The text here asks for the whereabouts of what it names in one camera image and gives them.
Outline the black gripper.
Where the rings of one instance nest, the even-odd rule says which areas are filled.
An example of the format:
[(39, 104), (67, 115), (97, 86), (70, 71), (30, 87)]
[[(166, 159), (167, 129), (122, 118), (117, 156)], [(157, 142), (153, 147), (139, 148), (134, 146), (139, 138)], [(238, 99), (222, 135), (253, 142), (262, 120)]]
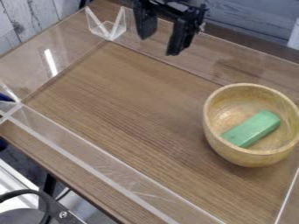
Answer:
[(131, 0), (135, 14), (135, 28), (141, 39), (150, 38), (158, 28), (158, 14), (174, 21), (166, 55), (177, 56), (190, 47), (193, 38), (201, 30), (208, 4), (195, 0)]

